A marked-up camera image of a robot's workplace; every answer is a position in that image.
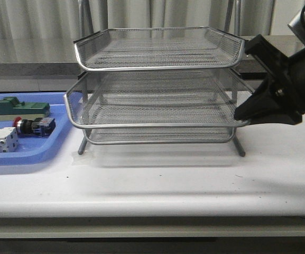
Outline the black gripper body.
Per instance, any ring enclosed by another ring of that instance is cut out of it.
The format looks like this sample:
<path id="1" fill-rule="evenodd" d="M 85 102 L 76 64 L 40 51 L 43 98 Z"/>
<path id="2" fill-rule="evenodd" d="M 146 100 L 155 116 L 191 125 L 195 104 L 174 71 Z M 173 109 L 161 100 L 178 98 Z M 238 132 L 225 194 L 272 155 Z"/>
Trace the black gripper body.
<path id="1" fill-rule="evenodd" d="M 287 57 L 258 35 L 247 42 L 245 53 L 252 55 L 267 71 L 266 77 L 273 80 L 275 95 L 284 100 L 292 125 L 301 123 L 305 114 L 305 48 Z"/>

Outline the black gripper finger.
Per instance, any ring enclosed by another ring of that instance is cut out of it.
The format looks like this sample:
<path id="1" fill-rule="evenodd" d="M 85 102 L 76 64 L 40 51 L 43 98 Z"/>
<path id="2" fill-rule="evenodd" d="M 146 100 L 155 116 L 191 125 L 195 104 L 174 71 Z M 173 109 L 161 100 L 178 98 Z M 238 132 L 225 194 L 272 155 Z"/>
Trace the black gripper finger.
<path id="1" fill-rule="evenodd" d="M 248 120 L 251 125 L 280 123 L 292 125 L 284 100 L 275 95 L 273 80 L 266 77 L 255 92 L 240 106 L 236 107 L 234 119 Z"/>

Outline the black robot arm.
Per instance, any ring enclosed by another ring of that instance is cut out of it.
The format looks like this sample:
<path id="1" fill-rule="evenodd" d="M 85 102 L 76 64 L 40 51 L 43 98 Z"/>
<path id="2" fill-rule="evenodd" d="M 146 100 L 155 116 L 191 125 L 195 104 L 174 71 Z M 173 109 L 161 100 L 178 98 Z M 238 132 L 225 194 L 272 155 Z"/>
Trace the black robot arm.
<path id="1" fill-rule="evenodd" d="M 288 26 L 305 46 L 305 6 Z M 301 123 L 305 114 L 305 48 L 287 57 L 257 35 L 247 42 L 245 53 L 252 55 L 267 75 L 255 92 L 235 109 L 234 119 L 249 121 L 251 125 Z"/>

